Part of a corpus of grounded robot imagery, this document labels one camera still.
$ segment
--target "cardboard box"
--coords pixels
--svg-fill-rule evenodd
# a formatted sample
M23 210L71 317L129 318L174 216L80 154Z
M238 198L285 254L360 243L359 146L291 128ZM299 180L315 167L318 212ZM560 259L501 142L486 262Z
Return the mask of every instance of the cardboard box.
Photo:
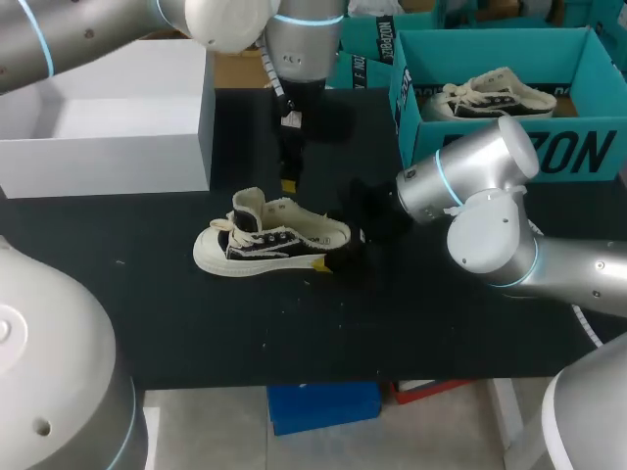
M516 18L520 15L518 0L490 0L487 8L477 10L473 17L477 22L494 22Z
M391 76L392 66L340 52L335 72L326 84L331 88L389 88Z
M483 120L424 122L416 94L430 96L446 83L466 83L503 66L530 86L569 98L578 114L521 121L541 161L537 181L612 180L624 166L627 84L593 31L402 31L396 45L390 106L404 167L486 125Z
M258 49L216 54L216 88L265 88L269 83Z
M427 13L346 18L342 24L342 50L392 65L397 33L402 30L444 27L446 4L446 0L436 0L434 8Z
M581 27L589 22L593 0L555 0L551 22L562 27Z
M0 97L6 196L208 191L212 62L191 40L136 41Z
M407 13L430 13L436 7L436 0L401 0L401 6Z

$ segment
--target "white sneaker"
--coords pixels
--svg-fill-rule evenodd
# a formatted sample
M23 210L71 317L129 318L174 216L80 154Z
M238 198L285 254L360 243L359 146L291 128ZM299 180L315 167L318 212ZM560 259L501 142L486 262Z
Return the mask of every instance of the white sneaker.
M525 119L553 117L555 96L534 90L507 67L471 78L461 86L448 84L433 96L420 114L424 120L477 120L512 116Z
M194 260L211 274L246 277L275 269L330 271L361 243L359 233L337 220L300 208L291 199L267 203L259 188L233 196L233 212L200 234Z

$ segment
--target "cable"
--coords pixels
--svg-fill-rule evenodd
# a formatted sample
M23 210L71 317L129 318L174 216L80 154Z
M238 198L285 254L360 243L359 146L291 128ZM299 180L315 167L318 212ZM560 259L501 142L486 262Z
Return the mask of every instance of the cable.
M542 233L542 231L538 228L538 226L535 223L533 223L531 220L529 220L529 226L538 235L544 236L544 233ZM581 326L583 327L584 331L588 335L588 338L590 338L590 340L595 344L597 348L600 348L601 346L603 346L603 341L601 341L599 336L597 336L597 333L595 333L595 330L593 330L592 326L590 326L590 323L586 319L586 315L584 315L584 312L582 311L581 307L578 305L571 305L571 308L575 312L575 315L577 316L577 320L579 320L579 323L581 323Z
M259 48L260 51L262 51L262 62L264 63L265 73L267 73L267 77L270 79L270 84L272 88L274 88L274 93L276 94L276 98L278 99L281 114L286 117L290 114L290 112L294 111L294 104L290 100L288 100L287 96L285 95L285 90L283 90L281 80L279 80L278 75L276 74L274 64L272 63L269 52L267 51L267 46L265 45L265 36L263 34L257 40L255 45Z

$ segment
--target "black table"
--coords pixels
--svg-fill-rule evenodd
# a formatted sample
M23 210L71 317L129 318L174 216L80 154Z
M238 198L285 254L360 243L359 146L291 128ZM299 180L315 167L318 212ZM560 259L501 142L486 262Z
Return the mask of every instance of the black table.
M354 108L356 129L347 142L306 150L297 199L316 212L336 208L333 188L352 177L374 184L400 170L387 94L331 97ZM543 376L593 349L567 305L507 299L452 266L446 223L370 245L373 269L359 283L198 269L194 240L230 211L235 191L258 185L269 199L281 195L270 99L262 90L217 93L210 194L0 202L0 233L103 304L139 388ZM627 239L618 181L530 185L527 209L549 235ZM605 341L627 331L625 319L588 316Z

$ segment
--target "blue crate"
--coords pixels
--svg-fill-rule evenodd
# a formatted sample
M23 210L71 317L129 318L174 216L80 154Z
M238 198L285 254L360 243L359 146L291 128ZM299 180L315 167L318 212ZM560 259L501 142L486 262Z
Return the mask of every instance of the blue crate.
M267 388L276 436L376 418L381 394L375 383L274 386Z

